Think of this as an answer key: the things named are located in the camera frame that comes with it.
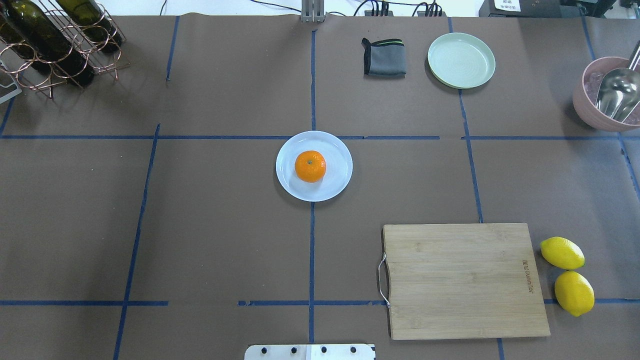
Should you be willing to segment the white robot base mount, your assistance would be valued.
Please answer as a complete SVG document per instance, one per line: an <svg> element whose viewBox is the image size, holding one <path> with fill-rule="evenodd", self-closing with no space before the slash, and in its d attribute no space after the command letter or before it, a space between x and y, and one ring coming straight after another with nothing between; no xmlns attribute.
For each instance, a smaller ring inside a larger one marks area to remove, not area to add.
<svg viewBox="0 0 640 360"><path fill-rule="evenodd" d="M245 360L375 360L373 344L254 344L245 353Z"/></svg>

